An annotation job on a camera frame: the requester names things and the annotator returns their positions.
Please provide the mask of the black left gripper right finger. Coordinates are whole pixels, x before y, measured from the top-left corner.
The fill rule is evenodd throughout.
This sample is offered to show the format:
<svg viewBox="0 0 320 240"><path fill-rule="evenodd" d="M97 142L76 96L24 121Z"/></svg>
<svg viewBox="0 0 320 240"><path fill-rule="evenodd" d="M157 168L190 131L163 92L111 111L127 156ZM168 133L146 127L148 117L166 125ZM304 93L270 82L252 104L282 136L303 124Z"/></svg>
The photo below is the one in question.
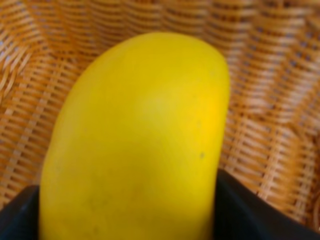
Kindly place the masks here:
<svg viewBox="0 0 320 240"><path fill-rule="evenodd" d="M282 214L218 170L214 204L215 240L318 240L320 235Z"/></svg>

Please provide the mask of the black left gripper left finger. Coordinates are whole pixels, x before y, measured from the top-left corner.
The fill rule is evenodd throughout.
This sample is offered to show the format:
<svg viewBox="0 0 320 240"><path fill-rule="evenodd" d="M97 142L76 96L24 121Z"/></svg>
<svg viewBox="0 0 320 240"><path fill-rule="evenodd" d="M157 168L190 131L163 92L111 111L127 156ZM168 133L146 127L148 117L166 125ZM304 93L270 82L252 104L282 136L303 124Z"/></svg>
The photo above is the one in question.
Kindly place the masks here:
<svg viewBox="0 0 320 240"><path fill-rule="evenodd" d="M39 222L38 185L24 188L0 211L2 240L37 240Z"/></svg>

